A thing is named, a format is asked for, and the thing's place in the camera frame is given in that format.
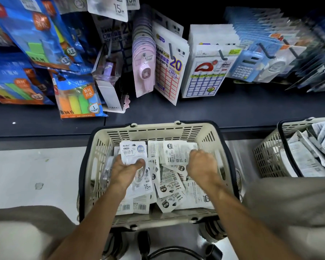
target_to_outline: shopping basket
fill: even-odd
[[[290,176],[282,161],[282,150],[284,150],[292,169],[298,177],[303,177],[291,155],[287,138],[291,137],[297,130],[304,130],[313,123],[323,121],[325,121],[325,118],[305,118],[279,122],[277,128],[254,149],[254,156],[259,166],[260,175],[263,178]]]
[[[213,153],[218,150],[224,165],[221,174],[225,186],[239,198],[236,171],[229,148],[219,127],[212,121],[176,121],[161,124],[126,124],[96,128],[87,145],[79,174],[79,220],[82,221],[94,203],[103,194],[99,174],[108,157],[108,146],[118,146],[123,140],[186,140],[196,142],[199,149]],[[135,231],[143,228],[161,227],[180,223],[197,223],[207,217],[217,219],[215,210],[195,208],[162,213],[153,206],[149,214],[126,214],[116,216],[112,228]]]

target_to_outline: black cable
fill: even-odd
[[[182,246],[169,246],[169,247],[164,247],[159,250],[156,250],[155,252],[151,253],[148,256],[148,259],[153,259],[156,258],[162,254],[166,254],[169,252],[178,252],[178,253],[183,253],[183,254],[188,254],[198,260],[204,260],[202,256],[200,256],[198,253],[196,253],[193,250],[190,250],[188,248],[182,247]]]

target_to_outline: calculator keypad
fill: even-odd
[[[245,66],[238,66],[235,69],[235,71],[233,72],[232,77],[247,79],[252,71],[253,71],[253,68],[247,68]]]

